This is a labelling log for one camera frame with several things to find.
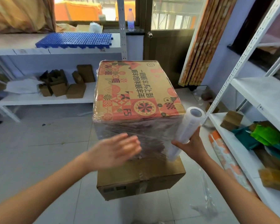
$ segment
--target blue plastic grid tile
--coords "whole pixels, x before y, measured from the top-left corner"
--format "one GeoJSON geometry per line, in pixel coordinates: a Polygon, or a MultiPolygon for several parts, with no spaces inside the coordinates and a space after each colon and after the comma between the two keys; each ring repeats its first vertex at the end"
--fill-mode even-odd
{"type": "Polygon", "coordinates": [[[80,33],[65,32],[51,33],[39,42],[35,43],[37,48],[110,48],[113,39],[110,33],[80,33]]]}

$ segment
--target door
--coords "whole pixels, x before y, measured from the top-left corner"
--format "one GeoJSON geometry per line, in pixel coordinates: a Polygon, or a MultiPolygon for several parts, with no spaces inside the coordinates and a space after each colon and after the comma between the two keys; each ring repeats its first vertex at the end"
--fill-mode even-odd
{"type": "Polygon", "coordinates": [[[178,85],[204,0],[147,0],[144,59],[157,60],[178,85]]]}

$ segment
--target person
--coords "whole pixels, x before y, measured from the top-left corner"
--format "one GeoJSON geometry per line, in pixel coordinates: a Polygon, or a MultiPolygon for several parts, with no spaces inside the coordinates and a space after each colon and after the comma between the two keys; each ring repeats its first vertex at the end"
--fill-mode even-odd
{"type": "MultiPolygon", "coordinates": [[[[196,161],[211,178],[239,223],[280,224],[280,218],[247,191],[207,154],[198,128],[190,142],[172,144],[196,161]]],[[[31,224],[75,182],[92,171],[111,168],[140,153],[137,136],[126,133],[99,141],[63,168],[0,204],[0,224],[31,224]]]]}

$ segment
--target stretch film roll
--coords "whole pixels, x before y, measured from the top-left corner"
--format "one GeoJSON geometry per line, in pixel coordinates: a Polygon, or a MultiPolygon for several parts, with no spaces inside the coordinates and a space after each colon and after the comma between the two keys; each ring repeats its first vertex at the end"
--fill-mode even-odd
{"type": "MultiPolygon", "coordinates": [[[[179,125],[175,134],[175,140],[185,144],[188,143],[189,138],[194,134],[196,129],[199,127],[205,114],[200,108],[190,107],[187,109],[186,114],[183,117],[182,123],[179,125]]],[[[174,161],[180,154],[181,150],[174,146],[169,145],[165,150],[169,161],[174,161]]]]}

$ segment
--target curtain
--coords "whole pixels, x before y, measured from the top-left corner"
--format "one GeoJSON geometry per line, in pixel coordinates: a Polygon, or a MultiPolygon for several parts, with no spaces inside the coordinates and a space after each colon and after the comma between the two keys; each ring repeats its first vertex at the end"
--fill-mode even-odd
{"type": "Polygon", "coordinates": [[[0,33],[49,33],[56,27],[54,0],[0,0],[0,33]]]}
{"type": "Polygon", "coordinates": [[[181,86],[200,85],[237,0],[207,0],[191,47],[181,86]]]}

